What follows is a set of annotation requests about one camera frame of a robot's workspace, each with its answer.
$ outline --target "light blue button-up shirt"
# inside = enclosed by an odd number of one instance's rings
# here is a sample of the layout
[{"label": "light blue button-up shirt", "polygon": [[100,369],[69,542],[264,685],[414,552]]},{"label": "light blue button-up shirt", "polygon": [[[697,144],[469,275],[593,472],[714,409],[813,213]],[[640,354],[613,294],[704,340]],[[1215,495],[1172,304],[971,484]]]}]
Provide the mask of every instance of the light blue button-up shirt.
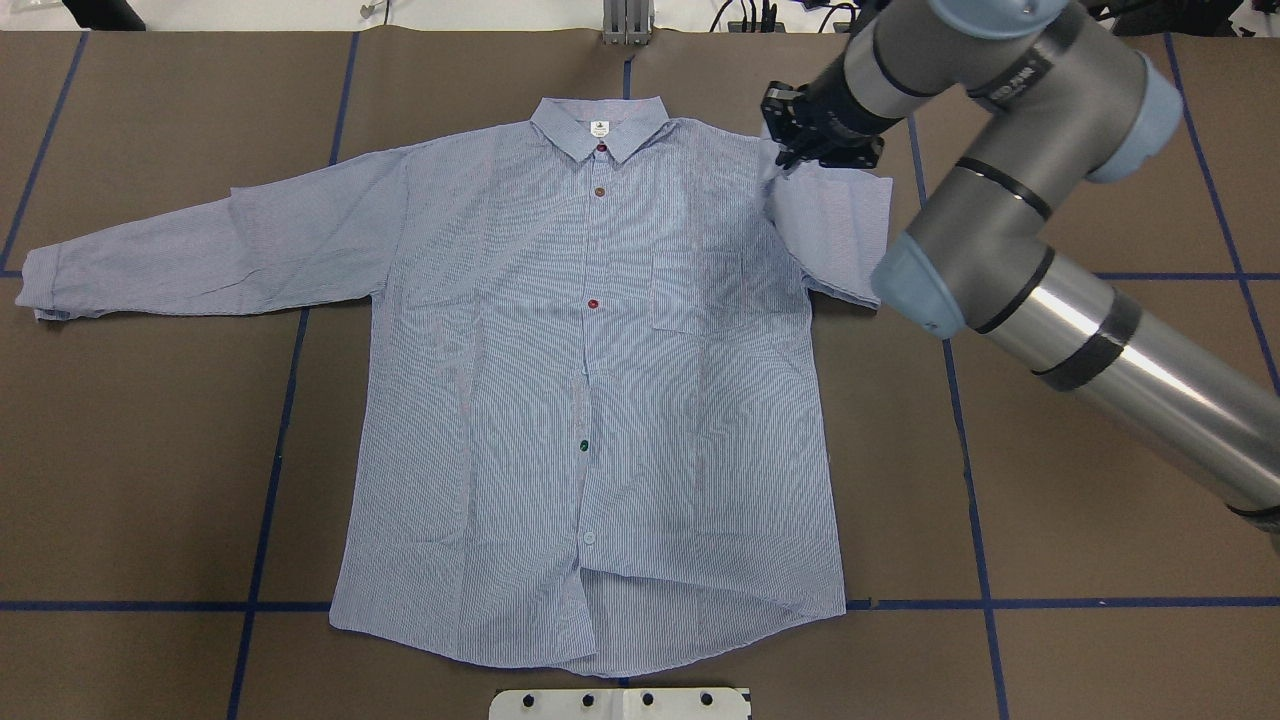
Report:
[{"label": "light blue button-up shirt", "polygon": [[663,670],[845,610],[806,277],[758,145],[657,99],[544,100],[35,250],[18,302],[372,296],[333,625],[481,665]]}]

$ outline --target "gray robotic arm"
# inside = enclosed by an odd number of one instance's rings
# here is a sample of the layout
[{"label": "gray robotic arm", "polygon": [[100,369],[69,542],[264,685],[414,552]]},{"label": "gray robotic arm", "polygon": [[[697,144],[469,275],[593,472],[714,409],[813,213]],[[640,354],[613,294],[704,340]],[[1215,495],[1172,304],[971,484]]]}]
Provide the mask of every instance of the gray robotic arm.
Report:
[{"label": "gray robotic arm", "polygon": [[879,296],[1098,406],[1280,552],[1280,398],[1037,237],[1082,179],[1126,177],[1172,135],[1181,100],[1149,60],[1070,0],[896,0],[762,109],[783,170],[867,167],[879,133],[956,83],[992,119],[876,269]]}]

